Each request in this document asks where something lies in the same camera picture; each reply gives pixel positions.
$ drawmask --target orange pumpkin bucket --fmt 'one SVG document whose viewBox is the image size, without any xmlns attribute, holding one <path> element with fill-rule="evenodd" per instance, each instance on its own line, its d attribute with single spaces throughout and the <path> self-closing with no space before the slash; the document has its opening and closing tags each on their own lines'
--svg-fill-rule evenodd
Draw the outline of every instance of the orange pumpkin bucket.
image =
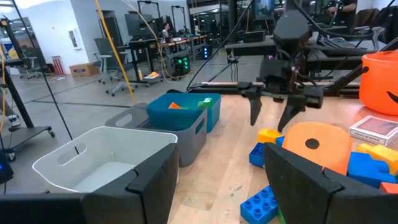
<svg viewBox="0 0 398 224">
<path fill-rule="evenodd" d="M 372 110 L 398 115 L 398 51 L 365 55 L 362 61 L 359 99 Z"/>
<path fill-rule="evenodd" d="M 287 131 L 283 148 L 346 175 L 352 144 L 349 134 L 341 128 L 308 122 L 296 124 Z"/>
</svg>

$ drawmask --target gray plastic bin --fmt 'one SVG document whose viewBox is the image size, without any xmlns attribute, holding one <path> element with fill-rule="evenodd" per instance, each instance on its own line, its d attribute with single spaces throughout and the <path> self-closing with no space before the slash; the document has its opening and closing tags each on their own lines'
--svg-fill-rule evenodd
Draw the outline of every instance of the gray plastic bin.
<svg viewBox="0 0 398 224">
<path fill-rule="evenodd" d="M 206 143 L 207 110 L 203 110 L 190 128 L 183 131 L 169 131 L 152 129 L 147 114 L 147 104 L 139 103 L 109 119 L 105 126 L 115 128 L 140 129 L 172 133 L 177 135 L 177 150 L 180 167 L 188 166 L 196 159 L 203 145 Z"/>
</svg>

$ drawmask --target yellow lego brick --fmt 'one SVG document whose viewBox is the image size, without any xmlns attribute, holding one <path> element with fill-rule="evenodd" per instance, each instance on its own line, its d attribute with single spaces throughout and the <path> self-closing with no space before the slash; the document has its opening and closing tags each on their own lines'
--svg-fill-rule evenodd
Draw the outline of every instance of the yellow lego brick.
<svg viewBox="0 0 398 224">
<path fill-rule="evenodd" d="M 356 149 L 357 152 L 364 152 L 371 155 L 372 159 L 384 161 L 390 169 L 390 174 L 396 175 L 398 171 L 398 152 L 386 146 L 370 146 L 362 143 Z"/>
<path fill-rule="evenodd" d="M 271 142 L 271 143 L 276 144 L 277 137 L 281 137 L 281 136 L 282 135 L 276 130 L 264 128 L 259 131 L 257 141 L 261 142 L 261 143 Z"/>
</svg>

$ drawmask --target blue lego brick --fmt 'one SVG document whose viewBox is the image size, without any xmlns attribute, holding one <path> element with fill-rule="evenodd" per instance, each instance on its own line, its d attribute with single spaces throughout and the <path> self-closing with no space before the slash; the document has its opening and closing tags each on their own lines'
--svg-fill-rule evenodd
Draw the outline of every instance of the blue lego brick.
<svg viewBox="0 0 398 224">
<path fill-rule="evenodd" d="M 285 140 L 285 136 L 277 137 L 276 138 L 276 145 L 282 147 Z"/>
<path fill-rule="evenodd" d="M 364 184 L 379 188 L 381 182 L 397 183 L 384 161 L 377 161 L 369 154 L 352 152 L 348 164 L 348 176 Z"/>
<path fill-rule="evenodd" d="M 254 149 L 250 152 L 249 162 L 253 165 L 264 167 L 264 160 L 262 159 L 262 151 L 264 150 L 264 143 L 257 143 Z"/>
<path fill-rule="evenodd" d="M 241 204 L 241 216 L 249 224 L 271 221 L 278 213 L 278 203 L 268 186 Z"/>
</svg>

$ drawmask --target person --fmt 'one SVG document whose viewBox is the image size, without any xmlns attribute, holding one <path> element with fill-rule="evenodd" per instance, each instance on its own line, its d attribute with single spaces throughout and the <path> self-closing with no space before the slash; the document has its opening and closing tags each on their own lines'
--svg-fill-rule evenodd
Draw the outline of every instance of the person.
<svg viewBox="0 0 398 224">
<path fill-rule="evenodd" d="M 342 22 L 341 24 L 347 26 L 349 32 L 351 33 L 354 28 L 353 26 L 355 22 L 356 5 L 358 0 L 341 0 L 341 2 L 343 3 L 344 7 L 340 9 L 340 12 L 338 12 L 340 13 L 339 18 Z M 328 8 L 328 13 L 330 16 L 333 16 L 337 11 L 339 11 L 339 9 L 336 6 Z"/>
<path fill-rule="evenodd" d="M 2 110 L 2 106 L 3 106 L 2 105 L 2 97 L 3 97 L 2 90 L 0 89 L 0 110 Z M 6 104 L 5 104 L 5 107 L 6 107 L 5 114 L 6 114 L 6 117 L 8 118 L 8 120 L 11 122 L 11 127 L 15 128 L 15 127 L 20 126 L 21 125 L 21 121 L 19 120 L 18 115 L 16 115 L 13 112 L 12 108 L 8 105 L 7 101 L 5 101 L 5 102 L 6 102 Z"/>
<path fill-rule="evenodd" d="M 165 41 L 166 38 L 170 37 L 169 35 L 169 29 L 170 29 L 170 25 L 168 23 L 164 23 L 163 24 L 163 30 L 162 30 L 162 35 L 163 35 L 163 40 Z"/>
</svg>

